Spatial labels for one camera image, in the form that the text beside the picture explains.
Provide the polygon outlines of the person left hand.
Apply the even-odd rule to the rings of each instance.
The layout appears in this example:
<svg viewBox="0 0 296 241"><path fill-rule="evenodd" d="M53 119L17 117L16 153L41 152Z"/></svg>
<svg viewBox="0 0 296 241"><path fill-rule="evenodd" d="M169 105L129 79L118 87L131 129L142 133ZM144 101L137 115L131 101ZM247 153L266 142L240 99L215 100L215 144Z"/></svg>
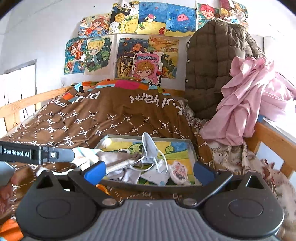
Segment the person left hand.
<svg viewBox="0 0 296 241"><path fill-rule="evenodd" d="M18 184L18 178L16 173L10 178L8 184L1 187L1 215L4 214L10 207L11 197L13 196L13 185Z"/></svg>

